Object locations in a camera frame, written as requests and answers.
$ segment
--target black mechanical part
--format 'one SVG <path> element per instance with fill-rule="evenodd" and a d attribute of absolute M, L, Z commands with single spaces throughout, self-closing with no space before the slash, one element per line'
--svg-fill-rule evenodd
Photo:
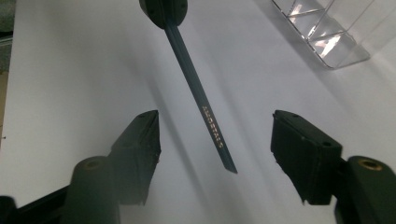
<path fill-rule="evenodd" d="M 112 169 L 107 157 L 88 158 L 75 167 L 61 224 L 120 223 Z"/>
<path fill-rule="evenodd" d="M 14 35 L 13 31 L 8 31 L 8 32 L 0 31 L 0 40 L 2 40 L 3 38 L 12 38 L 13 35 Z"/>
<path fill-rule="evenodd" d="M 338 224 L 388 224 L 396 220 L 396 175 L 362 156 L 344 161 L 342 147 L 299 115 L 277 110 L 271 150 L 302 200 L 329 204 Z"/>
<path fill-rule="evenodd" d="M 0 196 L 1 224 L 119 223 L 119 203 L 141 204 L 161 154 L 157 110 L 137 116 L 108 157 L 81 161 L 68 187 L 17 209 Z"/>
<path fill-rule="evenodd" d="M 157 110 L 141 114 L 125 129 L 108 156 L 115 171 L 118 200 L 144 204 L 161 154 Z"/>
<path fill-rule="evenodd" d="M 140 6 L 157 26 L 165 30 L 222 163 L 227 170 L 237 174 L 215 114 L 177 28 L 186 16 L 187 0 L 140 0 Z"/>
<path fill-rule="evenodd" d="M 271 151 L 303 201 L 329 204 L 341 149 L 306 119 L 286 111 L 275 112 Z"/>

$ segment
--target transparent acrylic box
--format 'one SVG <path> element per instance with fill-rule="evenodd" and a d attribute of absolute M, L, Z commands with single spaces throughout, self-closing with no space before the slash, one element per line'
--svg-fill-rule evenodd
<path fill-rule="evenodd" d="M 273 0 L 330 68 L 368 60 L 396 36 L 395 0 Z"/>

